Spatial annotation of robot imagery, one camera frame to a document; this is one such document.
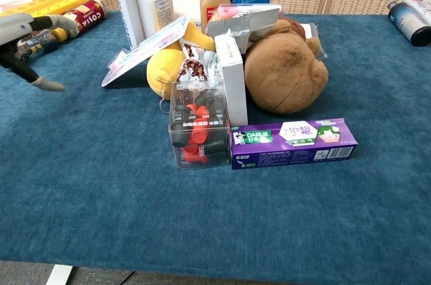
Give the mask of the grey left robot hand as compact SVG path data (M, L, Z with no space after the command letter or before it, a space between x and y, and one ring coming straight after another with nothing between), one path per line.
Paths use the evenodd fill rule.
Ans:
M29 13L14 13L1 18L1 66L26 80L30 85L49 92L63 92L65 86L39 76L15 53L17 42L33 31L62 28L74 38L79 34L79 24L64 15L44 15L33 18Z

